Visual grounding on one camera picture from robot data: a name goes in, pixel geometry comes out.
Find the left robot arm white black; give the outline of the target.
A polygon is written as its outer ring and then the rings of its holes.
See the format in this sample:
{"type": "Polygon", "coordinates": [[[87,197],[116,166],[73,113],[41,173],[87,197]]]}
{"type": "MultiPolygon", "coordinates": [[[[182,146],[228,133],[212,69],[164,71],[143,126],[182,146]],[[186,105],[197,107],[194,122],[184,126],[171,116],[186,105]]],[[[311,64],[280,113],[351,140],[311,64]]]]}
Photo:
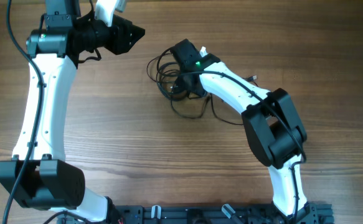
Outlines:
{"type": "Polygon", "coordinates": [[[110,198],[85,185],[81,169],[65,160],[64,127],[68,95],[80,54],[100,60],[99,48],[128,52],[144,29],[120,16],[126,1],[97,1],[82,15],[78,1],[47,1],[39,27],[21,54],[30,68],[26,112],[8,161],[0,161],[0,183],[8,203],[50,210],[62,222],[124,223],[110,198]]]}

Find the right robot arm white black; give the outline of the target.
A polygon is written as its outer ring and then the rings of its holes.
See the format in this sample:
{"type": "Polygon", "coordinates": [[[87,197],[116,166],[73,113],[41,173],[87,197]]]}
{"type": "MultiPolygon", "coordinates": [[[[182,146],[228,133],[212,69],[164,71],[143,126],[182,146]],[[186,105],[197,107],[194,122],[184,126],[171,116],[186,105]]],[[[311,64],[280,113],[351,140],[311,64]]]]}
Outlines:
{"type": "Polygon", "coordinates": [[[268,167],[273,204],[286,217],[296,217],[307,202],[300,165],[306,162],[307,134],[290,95],[252,85],[232,72],[205,48],[197,50],[187,39],[169,49],[181,70],[176,84],[191,93],[211,93],[242,116],[249,148],[268,167]]]}

